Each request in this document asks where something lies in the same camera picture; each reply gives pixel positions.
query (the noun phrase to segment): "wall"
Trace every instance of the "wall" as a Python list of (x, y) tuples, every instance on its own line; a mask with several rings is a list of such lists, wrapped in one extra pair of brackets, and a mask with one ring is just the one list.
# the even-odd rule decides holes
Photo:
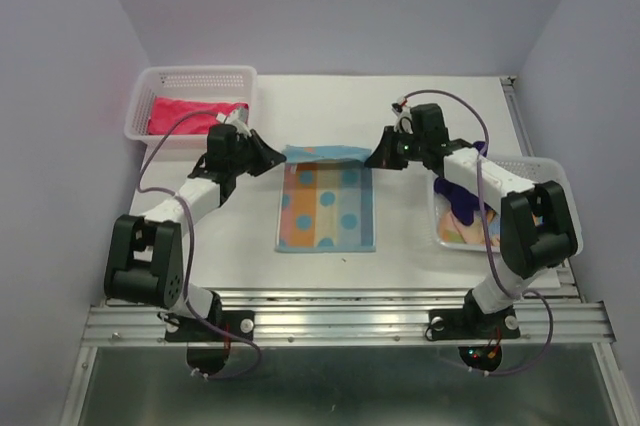
[(562, 0), (517, 81), (535, 153), (567, 170), (584, 229), (575, 261), (604, 299), (615, 351), (640, 398), (640, 0)]
[(57, 424), (139, 154), (118, 0), (0, 0), (0, 424)]
[(151, 62), (515, 73), (560, 0), (120, 0)]

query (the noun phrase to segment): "metal frame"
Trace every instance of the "metal frame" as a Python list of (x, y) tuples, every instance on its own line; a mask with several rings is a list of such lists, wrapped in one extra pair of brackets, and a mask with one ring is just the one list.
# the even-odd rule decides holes
[[(514, 80), (514, 77), (505, 77), (501, 83), (523, 153), (532, 155), (513, 88)], [(622, 426), (640, 424), (626, 380), (613, 355), (610, 343), (615, 337), (604, 305), (584, 302), (568, 261), (558, 268), (558, 278), (560, 288), (541, 291), (553, 306), (554, 343), (592, 343), (618, 423)], [(458, 345), (456, 341), (430, 343), (424, 339), (424, 332), (430, 310), (459, 306), (466, 292), (218, 291), (225, 308), (256, 312), (254, 339), (262, 347)], [(157, 312), (155, 308), (121, 301), (105, 301), (91, 308), (60, 424), (69, 426), (80, 421), (99, 347), (185, 347), (164, 341), (165, 325), (158, 320)], [(548, 319), (541, 303), (521, 301), (516, 305), (516, 314), (523, 336), (508, 342), (544, 343)]]

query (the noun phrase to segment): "white table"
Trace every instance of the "white table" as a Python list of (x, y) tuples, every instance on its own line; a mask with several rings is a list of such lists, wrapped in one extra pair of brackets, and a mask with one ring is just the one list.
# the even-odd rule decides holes
[[(499, 78), (434, 76), (261, 76), (250, 126), (275, 149), (286, 144), (344, 144), (374, 149), (395, 116), (390, 105), (410, 91), (438, 88), (467, 100), (486, 121), (490, 152), (520, 155)], [(442, 106), (452, 138), (482, 139), (475, 118), (435, 95), (411, 104)], [(177, 189), (202, 151), (166, 151), (151, 164), (145, 186)], [(223, 208), (196, 228), (192, 282), (222, 289), (469, 289), (488, 272), (484, 254), (448, 250), (434, 241), (426, 206), (426, 170), (374, 172), (375, 253), (283, 254), (274, 250), (282, 166), (259, 178), (244, 176)], [(135, 195), (131, 214), (164, 198)], [(537, 287), (560, 286), (549, 271)]]

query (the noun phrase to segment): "red towel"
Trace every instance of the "red towel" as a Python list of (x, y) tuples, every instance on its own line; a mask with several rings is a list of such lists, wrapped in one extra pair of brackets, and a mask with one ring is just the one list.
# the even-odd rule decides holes
[[(211, 111), (226, 116), (237, 108), (249, 110), (247, 103), (198, 103), (180, 99), (156, 98), (151, 108), (151, 117), (147, 131), (149, 134), (164, 135), (180, 118), (193, 111)], [(187, 119), (176, 128), (173, 134), (207, 134), (209, 128), (219, 121), (208, 114), (199, 114)]]

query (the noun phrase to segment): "white plastic basket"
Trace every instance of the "white plastic basket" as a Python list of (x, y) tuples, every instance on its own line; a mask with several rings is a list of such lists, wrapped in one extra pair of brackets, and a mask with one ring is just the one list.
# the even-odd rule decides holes
[[(150, 146), (162, 136), (150, 135), (147, 127), (157, 97), (186, 101), (247, 103), (249, 117), (257, 106), (257, 72), (251, 66), (174, 66), (148, 68), (142, 72), (131, 97), (124, 134)], [(204, 148), (206, 134), (175, 135), (165, 145), (172, 148)]]
[[(537, 183), (543, 183), (545, 181), (556, 181), (558, 182), (562, 188), (564, 189), (564, 193), (567, 197), (567, 203), (569, 204), (569, 211), (571, 213), (571, 219), (573, 220), (573, 227), (576, 231), (576, 236), (578, 238), (578, 254), (582, 251), (582, 228), (580, 226), (580, 220), (578, 218), (578, 211), (576, 209), (576, 203), (573, 199), (573, 194), (571, 193), (571, 186), (569, 185), (569, 180), (567, 179), (567, 175), (564, 172), (562, 166), (554, 161), (553, 159), (547, 158), (534, 158), (534, 157), (523, 157), (523, 156), (497, 156), (497, 155), (489, 155), (489, 159), (503, 167), (507, 171), (511, 173), (517, 174), (518, 176), (522, 176), (523, 178), (530, 179), (531, 181)], [(434, 231), (434, 237), (436, 241), (440, 243), (442, 246), (451, 249), (461, 249), (465, 251), (485, 251), (484, 245), (479, 244), (461, 244), (461, 243), (451, 243), (444, 241), (438, 234), (438, 225), (440, 224), (440, 218), (443, 214), (449, 211), (450, 204), (449, 201), (439, 195), (436, 194), (433, 190), (433, 183), (436, 179), (436, 175), (434, 173), (429, 173), (429, 178), (427, 180), (428, 194), (427, 194), (427, 207), (428, 214), (432, 218), (432, 227)], [(495, 253), (499, 253), (499, 248), (494, 247), (493, 251)]]

